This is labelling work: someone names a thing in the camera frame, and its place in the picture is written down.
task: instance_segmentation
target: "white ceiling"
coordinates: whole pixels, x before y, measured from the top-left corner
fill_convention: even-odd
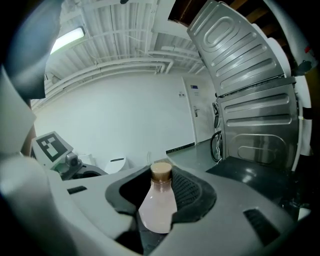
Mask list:
[[[85,36],[54,52],[46,66],[46,99],[88,81],[127,72],[186,73],[203,63],[187,28],[168,20],[175,0],[65,0],[59,37],[83,27]]]

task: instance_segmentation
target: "white wall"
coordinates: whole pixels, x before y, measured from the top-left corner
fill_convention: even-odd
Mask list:
[[[113,76],[81,86],[37,113],[36,135],[56,131],[78,154],[92,154],[100,168],[125,155],[131,167],[166,157],[166,150],[194,142],[181,75]]]

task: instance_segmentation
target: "vent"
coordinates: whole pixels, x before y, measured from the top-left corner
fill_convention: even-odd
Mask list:
[[[250,209],[243,212],[250,222],[252,228],[260,238],[264,246],[274,241],[280,233],[274,228],[270,221],[263,216],[258,209]]]

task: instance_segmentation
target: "white door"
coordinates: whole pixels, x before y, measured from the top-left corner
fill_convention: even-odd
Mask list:
[[[183,78],[193,122],[195,143],[209,140],[214,134],[214,110],[216,100],[210,80]]]

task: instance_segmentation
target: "stainless steel door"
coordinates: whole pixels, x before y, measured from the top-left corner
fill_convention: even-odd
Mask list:
[[[294,77],[219,98],[223,159],[228,156],[289,170],[298,142]]]
[[[208,0],[187,30],[218,96],[284,74],[264,37],[238,12]]]

